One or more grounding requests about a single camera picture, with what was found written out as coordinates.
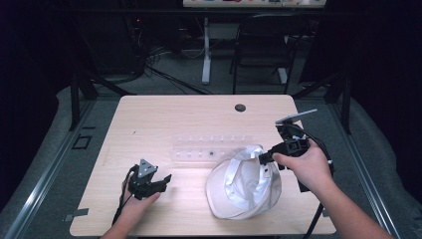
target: clear plastic ruler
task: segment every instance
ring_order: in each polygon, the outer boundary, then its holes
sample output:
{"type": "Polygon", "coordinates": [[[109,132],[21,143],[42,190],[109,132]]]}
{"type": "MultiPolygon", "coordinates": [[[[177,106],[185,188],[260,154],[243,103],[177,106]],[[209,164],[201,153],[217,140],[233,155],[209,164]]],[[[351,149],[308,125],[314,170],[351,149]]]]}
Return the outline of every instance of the clear plastic ruler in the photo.
{"type": "Polygon", "coordinates": [[[253,144],[251,135],[176,135],[171,159],[175,163],[217,162],[249,144],[253,144]]]}

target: dark background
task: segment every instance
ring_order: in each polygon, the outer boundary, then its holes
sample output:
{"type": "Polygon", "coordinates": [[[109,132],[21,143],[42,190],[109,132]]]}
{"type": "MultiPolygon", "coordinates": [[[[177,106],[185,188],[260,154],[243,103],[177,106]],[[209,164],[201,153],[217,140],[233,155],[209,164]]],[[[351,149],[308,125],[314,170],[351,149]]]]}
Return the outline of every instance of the dark background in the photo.
{"type": "MultiPolygon", "coordinates": [[[[121,7],[121,2],[101,2],[121,7]]],[[[153,1],[143,3],[147,7],[166,7],[154,6],[153,1]]],[[[180,7],[180,3],[166,1],[172,8],[180,7]]],[[[77,69],[75,61],[101,74],[108,74],[110,69],[110,74],[133,74],[142,71],[139,68],[142,52],[132,47],[124,18],[82,17],[77,19],[77,24],[84,26],[80,31],[69,19],[49,21],[37,1],[0,4],[0,206],[3,208],[51,125],[58,107],[56,93],[70,85],[77,69]],[[101,33],[92,35],[92,29],[101,33]],[[104,54],[93,56],[92,48],[104,54]]],[[[363,50],[355,54],[350,74],[352,97],[386,135],[396,153],[397,172],[404,187],[422,202],[418,177],[422,171],[418,153],[422,133],[421,3],[375,1],[373,6],[367,6],[364,1],[330,1],[326,7],[327,11],[355,12],[374,7],[379,18],[373,25],[358,20],[321,21],[301,81],[320,81],[341,71],[345,60],[356,53],[356,41],[362,43],[363,50]]],[[[144,23],[149,24],[148,29],[157,39],[177,52],[180,46],[177,27],[184,19],[147,20],[144,23]]]]}

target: small black object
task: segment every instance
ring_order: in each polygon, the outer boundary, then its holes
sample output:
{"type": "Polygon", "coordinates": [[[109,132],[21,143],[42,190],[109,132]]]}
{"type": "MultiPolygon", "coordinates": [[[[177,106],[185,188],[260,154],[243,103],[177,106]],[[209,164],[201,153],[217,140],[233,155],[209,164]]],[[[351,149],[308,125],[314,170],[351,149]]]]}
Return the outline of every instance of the small black object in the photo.
{"type": "Polygon", "coordinates": [[[134,174],[130,178],[128,190],[136,199],[141,200],[143,197],[149,197],[155,192],[164,192],[167,183],[170,182],[171,174],[164,177],[161,181],[151,182],[158,166],[153,166],[145,159],[140,160],[138,167],[135,167],[134,174]]]}
{"type": "MultiPolygon", "coordinates": [[[[284,119],[276,121],[276,128],[279,132],[280,137],[283,139],[283,142],[273,146],[268,152],[261,154],[259,156],[261,164],[267,164],[273,160],[273,153],[279,152],[287,156],[298,157],[304,154],[308,148],[310,148],[310,143],[306,138],[304,130],[299,127],[294,122],[301,119],[301,117],[306,114],[315,112],[316,110],[288,116],[284,119]]],[[[282,165],[279,165],[279,170],[285,169],[282,165]]]]}
{"type": "Polygon", "coordinates": [[[237,104],[237,105],[235,105],[235,110],[236,110],[236,112],[244,112],[245,110],[246,110],[246,107],[245,107],[245,105],[242,105],[242,104],[237,104]]]}

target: black cable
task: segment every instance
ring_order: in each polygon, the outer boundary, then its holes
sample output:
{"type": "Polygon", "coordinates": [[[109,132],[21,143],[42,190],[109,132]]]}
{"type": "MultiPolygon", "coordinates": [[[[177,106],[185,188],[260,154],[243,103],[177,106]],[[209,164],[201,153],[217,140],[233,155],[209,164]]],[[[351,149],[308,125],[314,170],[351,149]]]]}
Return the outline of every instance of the black cable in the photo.
{"type": "Polygon", "coordinates": [[[184,95],[187,95],[187,92],[185,92],[183,89],[181,89],[179,86],[177,86],[174,82],[168,81],[171,85],[173,85],[175,88],[179,89],[180,92],[184,93],[184,95]]]}
{"type": "Polygon", "coordinates": [[[129,180],[130,174],[132,172],[136,171],[136,168],[138,167],[138,165],[135,165],[133,167],[130,168],[129,172],[126,175],[126,178],[124,179],[124,182],[121,184],[121,196],[118,202],[118,208],[117,211],[115,212],[114,218],[112,219],[112,224],[113,225],[115,223],[115,221],[117,220],[118,216],[120,216],[121,214],[121,209],[123,209],[123,206],[126,204],[126,202],[130,199],[130,197],[133,195],[131,194],[127,200],[125,202],[124,201],[124,195],[126,194],[126,186],[127,186],[127,181],[129,180]]]}
{"type": "Polygon", "coordinates": [[[198,93],[200,95],[213,95],[213,93],[211,93],[210,91],[208,91],[206,89],[203,89],[203,88],[200,88],[200,87],[196,87],[194,85],[191,85],[191,84],[188,84],[186,82],[180,81],[180,80],[178,80],[178,79],[176,79],[176,78],[174,78],[172,76],[169,76],[169,75],[167,75],[167,74],[165,74],[163,72],[160,72],[158,70],[155,70],[155,69],[153,69],[152,67],[150,67],[148,65],[146,65],[145,67],[148,68],[156,76],[162,77],[162,78],[168,80],[169,82],[179,84],[179,85],[181,85],[181,86],[183,86],[183,87],[185,87],[187,89],[190,89],[190,90],[192,90],[192,91],[194,91],[194,92],[196,92],[196,93],[198,93]]]}

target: metal rail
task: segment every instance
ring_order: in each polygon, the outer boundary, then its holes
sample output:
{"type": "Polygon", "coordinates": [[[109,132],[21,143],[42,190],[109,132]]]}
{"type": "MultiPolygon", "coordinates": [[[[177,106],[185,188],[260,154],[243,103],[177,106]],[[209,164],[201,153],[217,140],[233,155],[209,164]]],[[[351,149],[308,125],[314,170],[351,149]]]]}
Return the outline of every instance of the metal rail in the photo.
{"type": "Polygon", "coordinates": [[[399,239],[400,235],[388,213],[387,207],[385,206],[384,201],[382,200],[381,195],[372,178],[369,175],[368,170],[366,169],[365,163],[362,159],[362,156],[359,153],[356,144],[354,143],[353,138],[350,134],[347,134],[340,121],[340,112],[338,108],[333,104],[328,104],[328,109],[331,112],[332,116],[335,119],[335,126],[338,128],[338,131],[341,133],[344,141],[347,143],[348,148],[350,149],[354,166],[356,169],[357,177],[359,178],[362,188],[366,193],[366,196],[369,200],[369,203],[375,213],[375,216],[381,225],[382,228],[388,231],[394,238],[399,239]]]}
{"type": "Polygon", "coordinates": [[[72,143],[78,137],[80,130],[82,129],[83,122],[90,114],[91,110],[94,107],[95,102],[87,101],[87,104],[84,106],[81,111],[81,122],[77,125],[75,130],[69,131],[68,135],[65,137],[59,151],[46,168],[42,174],[37,185],[34,187],[34,190],[31,192],[28,197],[25,205],[22,210],[19,212],[12,226],[10,227],[6,238],[23,238],[25,233],[32,222],[32,219],[36,215],[38,209],[43,203],[44,198],[47,196],[50,187],[53,185],[56,176],[58,175],[60,169],[62,168],[63,163],[65,162],[65,156],[69,148],[72,146],[72,143]]]}

